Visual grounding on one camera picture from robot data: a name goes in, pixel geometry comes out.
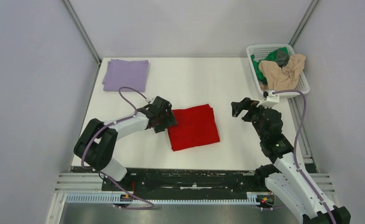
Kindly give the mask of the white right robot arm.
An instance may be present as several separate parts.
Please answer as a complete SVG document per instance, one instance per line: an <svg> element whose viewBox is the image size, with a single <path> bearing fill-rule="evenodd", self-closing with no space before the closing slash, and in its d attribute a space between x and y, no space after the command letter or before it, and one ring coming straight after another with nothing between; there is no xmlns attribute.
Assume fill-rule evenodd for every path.
<svg viewBox="0 0 365 224"><path fill-rule="evenodd" d="M330 200L296 158L296 150L282 132L280 112L250 98L232 102L231 107L233 117L247 111L242 120L252 124L263 154L271 161L255 170L257 189L275 193L301 224L350 223L347 208Z"/></svg>

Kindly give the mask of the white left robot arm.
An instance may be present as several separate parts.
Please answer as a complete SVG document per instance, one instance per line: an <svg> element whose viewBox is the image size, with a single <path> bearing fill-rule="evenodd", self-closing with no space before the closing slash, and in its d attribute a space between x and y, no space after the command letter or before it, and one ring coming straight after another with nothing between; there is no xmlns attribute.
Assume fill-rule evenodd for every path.
<svg viewBox="0 0 365 224"><path fill-rule="evenodd" d="M136 132L153 129L155 133L163 132L177 121L172 111L172 104L157 96L141 108L134 108L131 115L109 123L91 119L80 135L74 147L74 154L81 159L83 168L91 168L113 179L113 184L120 190L131 185L127 168L113 158L116 142Z"/></svg>

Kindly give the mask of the red t shirt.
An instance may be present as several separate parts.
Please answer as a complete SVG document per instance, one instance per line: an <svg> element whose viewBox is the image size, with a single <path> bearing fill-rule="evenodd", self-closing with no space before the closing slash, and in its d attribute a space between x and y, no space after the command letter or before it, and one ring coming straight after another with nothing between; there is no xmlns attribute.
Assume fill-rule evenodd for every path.
<svg viewBox="0 0 365 224"><path fill-rule="evenodd" d="M209 104L173 110L177 125L168 128L171 149L205 146L220 142L214 110Z"/></svg>

